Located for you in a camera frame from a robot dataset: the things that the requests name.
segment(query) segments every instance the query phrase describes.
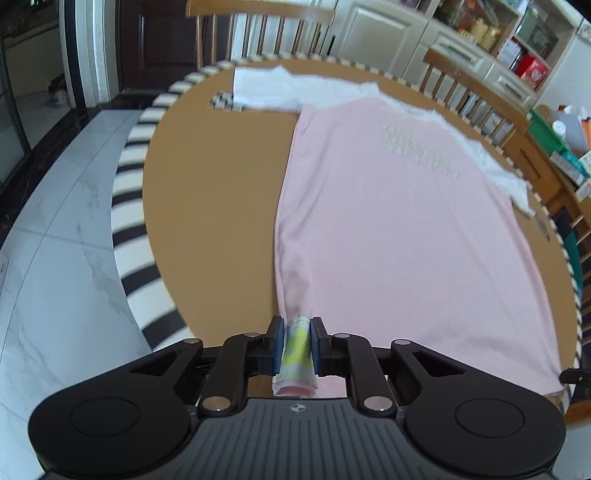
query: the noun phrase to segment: cabinet door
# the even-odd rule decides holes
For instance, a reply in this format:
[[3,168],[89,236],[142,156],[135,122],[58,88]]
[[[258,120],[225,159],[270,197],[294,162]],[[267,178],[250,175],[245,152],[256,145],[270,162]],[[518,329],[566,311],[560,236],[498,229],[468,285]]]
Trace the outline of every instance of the cabinet door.
[[330,54],[401,77],[427,26],[419,12],[380,0],[337,8]]

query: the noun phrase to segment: cardboard box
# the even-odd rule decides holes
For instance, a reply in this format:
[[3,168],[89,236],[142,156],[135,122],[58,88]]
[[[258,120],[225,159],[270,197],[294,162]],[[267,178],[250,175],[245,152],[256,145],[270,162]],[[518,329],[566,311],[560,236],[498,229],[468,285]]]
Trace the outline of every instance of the cardboard box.
[[507,68],[510,68],[520,52],[521,45],[509,38],[499,50],[499,54],[496,56],[496,59]]
[[540,59],[527,54],[521,59],[515,74],[535,89],[548,73],[548,67]]

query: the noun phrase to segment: floor tile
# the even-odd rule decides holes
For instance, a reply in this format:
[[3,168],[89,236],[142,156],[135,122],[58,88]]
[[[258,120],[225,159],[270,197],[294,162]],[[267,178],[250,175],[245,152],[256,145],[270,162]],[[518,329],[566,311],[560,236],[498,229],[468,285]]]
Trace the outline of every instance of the floor tile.
[[0,404],[0,480],[37,480],[42,474],[27,422]]
[[48,395],[150,353],[110,251],[44,238],[0,358],[0,403],[27,419]]
[[38,233],[13,228],[2,246],[2,253],[8,257],[8,270],[0,292],[0,352],[18,293],[41,238]]
[[138,122],[139,116],[142,113],[143,110],[133,110],[130,116],[127,118],[127,120],[121,124],[121,126],[119,127],[119,131],[129,134],[131,128]]
[[48,233],[106,248],[113,246],[113,179],[126,138],[126,133],[118,131],[107,141],[68,194]]
[[43,177],[14,225],[45,233],[80,174],[111,135],[83,130]]
[[113,133],[129,118],[130,113],[129,110],[103,110],[88,124],[86,129]]
[[113,134],[113,132],[89,130],[89,126],[90,124],[76,136],[62,154],[69,162],[82,168],[86,168],[90,164],[98,151]]

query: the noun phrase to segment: folded cloth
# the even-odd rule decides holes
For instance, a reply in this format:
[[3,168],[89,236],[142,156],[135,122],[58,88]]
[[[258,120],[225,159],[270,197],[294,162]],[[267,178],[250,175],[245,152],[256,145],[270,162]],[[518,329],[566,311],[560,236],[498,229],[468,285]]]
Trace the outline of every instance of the folded cloth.
[[278,397],[312,397],[315,391],[310,319],[298,317],[285,329],[281,371],[273,378],[273,393]]

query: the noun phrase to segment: metal screw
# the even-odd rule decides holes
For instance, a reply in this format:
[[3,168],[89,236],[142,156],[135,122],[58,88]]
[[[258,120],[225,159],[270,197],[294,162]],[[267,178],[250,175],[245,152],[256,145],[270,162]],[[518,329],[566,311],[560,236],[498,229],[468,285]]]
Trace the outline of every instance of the metal screw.
[[232,405],[232,402],[226,397],[220,397],[216,395],[206,398],[201,402],[201,405],[203,405],[203,408],[206,408],[210,411],[222,411],[229,408],[230,405]]
[[373,411],[384,411],[392,407],[392,400],[386,397],[377,395],[376,397],[368,397],[363,401],[366,408]]

